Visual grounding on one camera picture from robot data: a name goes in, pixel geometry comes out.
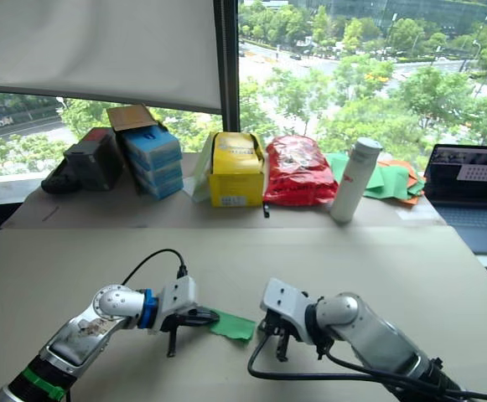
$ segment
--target white roller blind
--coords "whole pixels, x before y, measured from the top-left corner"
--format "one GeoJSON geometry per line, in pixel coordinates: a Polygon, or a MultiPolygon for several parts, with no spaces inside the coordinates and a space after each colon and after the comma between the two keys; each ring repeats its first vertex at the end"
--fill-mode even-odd
{"type": "Polygon", "coordinates": [[[0,91],[220,112],[212,0],[0,0],[0,91]]]}

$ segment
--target red bag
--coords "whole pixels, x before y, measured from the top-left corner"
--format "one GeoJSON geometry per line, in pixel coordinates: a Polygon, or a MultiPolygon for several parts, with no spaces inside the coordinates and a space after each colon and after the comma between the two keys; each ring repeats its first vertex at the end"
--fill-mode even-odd
{"type": "Polygon", "coordinates": [[[338,188],[327,160],[311,138],[275,138],[269,154],[269,184],[264,202],[303,206],[326,204],[338,188]]]}

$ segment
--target white table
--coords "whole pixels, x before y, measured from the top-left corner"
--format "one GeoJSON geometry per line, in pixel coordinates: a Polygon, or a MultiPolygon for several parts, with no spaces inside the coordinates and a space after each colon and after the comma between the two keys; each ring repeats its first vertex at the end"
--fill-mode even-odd
{"type": "MultiPolygon", "coordinates": [[[[191,175],[198,154],[184,154],[184,176],[191,175]]],[[[422,197],[409,209],[395,202],[363,198],[351,225],[413,226],[445,224],[422,197]]],[[[336,224],[326,205],[283,208],[272,205],[265,219],[260,208],[213,208],[209,201],[196,204],[180,191],[161,201],[138,196],[129,173],[124,172],[110,192],[51,195],[38,188],[3,225],[8,229],[63,228],[330,228],[336,224]]]]}
{"type": "MultiPolygon", "coordinates": [[[[171,246],[197,280],[199,301],[253,320],[267,279],[313,296],[359,293],[445,371],[487,392],[487,271],[446,226],[344,229],[5,229],[0,232],[0,386],[10,381],[65,320],[104,285],[119,282],[149,252],[171,246]]],[[[175,277],[173,255],[143,267],[130,286],[159,291],[175,277]]],[[[376,384],[283,383],[254,379],[256,346],[186,328],[177,356],[167,334],[122,331],[72,389],[74,402],[393,401],[376,384]]],[[[291,342],[277,363],[270,345],[261,369],[336,371],[313,348],[291,342]]],[[[347,345],[334,352],[353,359],[347,345]]]]}

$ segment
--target stacked blue boxes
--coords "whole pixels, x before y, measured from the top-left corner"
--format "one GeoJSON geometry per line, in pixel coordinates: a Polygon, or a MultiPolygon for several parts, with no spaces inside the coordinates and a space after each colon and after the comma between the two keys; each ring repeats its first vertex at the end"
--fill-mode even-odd
{"type": "Polygon", "coordinates": [[[160,126],[125,131],[123,139],[142,188],[161,199],[184,187],[178,139],[160,126]]]}

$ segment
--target black laptop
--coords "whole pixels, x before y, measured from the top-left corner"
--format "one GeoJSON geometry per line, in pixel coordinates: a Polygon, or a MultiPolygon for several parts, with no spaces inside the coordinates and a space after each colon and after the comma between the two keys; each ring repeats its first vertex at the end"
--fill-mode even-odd
{"type": "Polygon", "coordinates": [[[487,147],[438,144],[425,175],[427,199],[475,254],[487,254],[487,147]]]}

